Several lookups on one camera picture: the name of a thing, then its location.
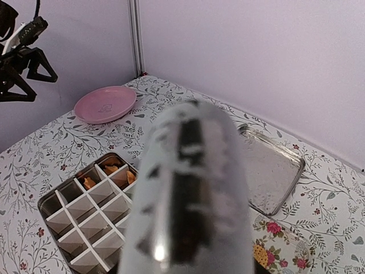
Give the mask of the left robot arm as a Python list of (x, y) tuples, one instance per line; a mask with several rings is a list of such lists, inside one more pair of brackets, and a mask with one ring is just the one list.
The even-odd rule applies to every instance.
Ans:
[(58, 76), (43, 50), (32, 45), (47, 29), (48, 23), (40, 15), (40, 1), (36, 1), (32, 21), (15, 27), (18, 12), (1, 1), (1, 102), (33, 102), (36, 92), (22, 78), (55, 83)]

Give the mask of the orange swirl cookie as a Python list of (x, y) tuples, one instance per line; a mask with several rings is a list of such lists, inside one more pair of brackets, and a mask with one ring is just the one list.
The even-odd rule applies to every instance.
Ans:
[(96, 186), (96, 182), (92, 180), (90, 177), (83, 178), (83, 187), (85, 188), (85, 190), (88, 191), (94, 186)]

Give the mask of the metal serving tongs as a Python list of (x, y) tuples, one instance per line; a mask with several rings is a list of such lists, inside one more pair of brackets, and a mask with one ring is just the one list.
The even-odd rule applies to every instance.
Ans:
[(132, 196), (119, 273), (253, 273), (238, 131), (190, 100), (154, 122)]

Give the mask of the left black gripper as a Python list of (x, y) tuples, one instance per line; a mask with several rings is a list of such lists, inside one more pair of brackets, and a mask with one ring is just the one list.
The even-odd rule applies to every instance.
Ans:
[[(47, 74), (41, 74), (39, 68)], [(33, 102), (35, 91), (22, 78), (28, 69), (27, 79), (55, 83), (58, 76), (44, 52), (39, 48), (24, 47), (1, 56), (1, 102)]]

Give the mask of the pink divided cookie tin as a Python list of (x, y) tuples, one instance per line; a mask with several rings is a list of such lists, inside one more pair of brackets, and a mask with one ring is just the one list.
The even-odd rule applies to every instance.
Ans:
[[(102, 164), (118, 160), (106, 175)], [(96, 186), (83, 187), (90, 177)], [(46, 193), (38, 209), (72, 273), (116, 273), (125, 243), (137, 169), (110, 152)]]

